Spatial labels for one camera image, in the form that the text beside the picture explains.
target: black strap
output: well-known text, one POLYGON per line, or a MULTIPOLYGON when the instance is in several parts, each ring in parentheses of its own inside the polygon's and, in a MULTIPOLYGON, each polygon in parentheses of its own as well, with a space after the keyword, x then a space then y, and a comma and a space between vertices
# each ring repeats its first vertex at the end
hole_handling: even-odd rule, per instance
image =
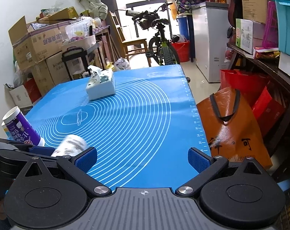
POLYGON ((236 94, 235 94, 235 100, 234 100, 232 114, 225 116, 225 117, 221 116, 221 113, 218 109, 218 105, 216 103, 214 94, 210 95, 210 101, 211 101, 211 104, 213 107, 214 114, 216 115, 216 117, 218 117, 219 119, 221 119, 224 122, 228 122, 232 118, 232 116, 236 113, 237 109, 239 108, 240 92, 239 92, 239 90, 235 90, 235 91, 236 91, 236 94))

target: bicycle handlebar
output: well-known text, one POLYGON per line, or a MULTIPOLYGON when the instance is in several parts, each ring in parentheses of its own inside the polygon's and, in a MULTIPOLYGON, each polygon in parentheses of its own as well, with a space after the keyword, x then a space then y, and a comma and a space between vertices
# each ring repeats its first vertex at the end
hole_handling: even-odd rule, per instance
POLYGON ((162 7, 162 6, 169 6, 169 5, 172 5, 172 3, 163 3, 161 6, 159 6, 156 10, 154 10, 153 12, 148 12, 147 10, 144 11, 144 12, 137 12, 137 11, 133 11, 133 10, 126 10, 126 16, 131 16, 132 17, 132 20, 136 20, 136 19, 142 19, 143 16, 150 16, 152 14, 156 14, 159 9, 162 7))

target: white chest freezer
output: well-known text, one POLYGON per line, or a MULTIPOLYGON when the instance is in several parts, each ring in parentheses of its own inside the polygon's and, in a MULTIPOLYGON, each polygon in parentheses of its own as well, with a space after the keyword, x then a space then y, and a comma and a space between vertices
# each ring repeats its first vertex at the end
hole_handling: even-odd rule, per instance
POLYGON ((203 2, 192 7, 196 63, 210 83, 220 82, 227 48, 228 7, 226 3, 203 2))

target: plastic container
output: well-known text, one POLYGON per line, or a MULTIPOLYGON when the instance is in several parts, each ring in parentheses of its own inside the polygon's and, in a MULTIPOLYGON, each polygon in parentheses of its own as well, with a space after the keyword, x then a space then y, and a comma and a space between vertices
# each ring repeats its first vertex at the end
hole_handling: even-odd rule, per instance
POLYGON ((101 22, 101 19, 99 17, 95 17, 92 20, 92 23, 94 23, 96 27, 101 27, 102 26, 102 22, 101 22))
POLYGON ((274 1, 269 1, 267 5, 266 25, 262 41, 262 47, 278 47, 278 43, 279 38, 276 3, 274 1))
POLYGON ((85 19, 65 27, 66 34, 69 39, 73 37, 83 37, 89 36, 89 25, 91 24, 91 19, 85 19))
POLYGON ((180 62, 187 62, 190 60, 190 41, 172 43, 174 49, 176 49, 180 62))
POLYGON ((180 34, 184 35, 187 40, 190 40, 188 33, 187 16, 178 15, 178 25, 180 34))
POLYGON ((290 0, 274 0, 276 2, 279 50, 290 55, 290 0))

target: stacked cardboard box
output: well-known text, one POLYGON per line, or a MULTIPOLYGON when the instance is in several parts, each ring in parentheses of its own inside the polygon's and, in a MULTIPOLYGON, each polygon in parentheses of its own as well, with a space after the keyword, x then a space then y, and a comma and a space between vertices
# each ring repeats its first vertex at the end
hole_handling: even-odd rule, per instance
MULTIPOLYGON (((13 46, 19 68, 30 70, 42 97, 54 86, 70 80, 67 69, 62 62, 62 53, 74 47, 83 47, 85 50, 96 44, 95 36, 63 45, 65 27, 70 25, 69 18, 77 16, 73 7, 63 9, 44 20, 26 23, 22 17, 9 30, 9 37, 13 46)), ((97 50, 86 56, 88 65, 102 67, 97 57, 97 50)), ((81 58, 67 62, 70 75, 85 72, 81 58)))
POLYGON ((243 19, 236 19, 236 45, 249 54, 261 47, 269 0, 242 0, 243 19))

